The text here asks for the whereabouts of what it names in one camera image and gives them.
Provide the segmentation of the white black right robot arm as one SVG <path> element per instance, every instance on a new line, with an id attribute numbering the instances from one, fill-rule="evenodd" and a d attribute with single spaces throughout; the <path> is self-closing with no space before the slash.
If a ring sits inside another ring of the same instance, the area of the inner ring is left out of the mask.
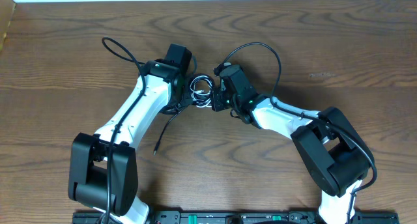
<path id="1" fill-rule="evenodd" d="M 293 141 L 313 181 L 322 191 L 319 216 L 325 223 L 351 223 L 358 191 L 375 183 L 375 159 L 346 116 L 337 108 L 304 110 L 258 93 L 240 65 L 214 69 L 220 85 L 211 96 L 214 111 Z"/>

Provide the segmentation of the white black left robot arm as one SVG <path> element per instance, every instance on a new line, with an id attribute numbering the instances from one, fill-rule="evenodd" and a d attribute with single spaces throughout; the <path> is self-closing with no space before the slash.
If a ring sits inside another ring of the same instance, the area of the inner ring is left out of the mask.
<path id="1" fill-rule="evenodd" d="M 136 86 L 121 108 L 94 134 L 79 133 L 72 143 L 68 196 L 100 211 L 97 223 L 145 223 L 149 206 L 137 196 L 136 151 L 159 113 L 178 113 L 190 104 L 186 73 L 192 52 L 171 44 L 163 59 L 125 60 L 139 70 Z"/>

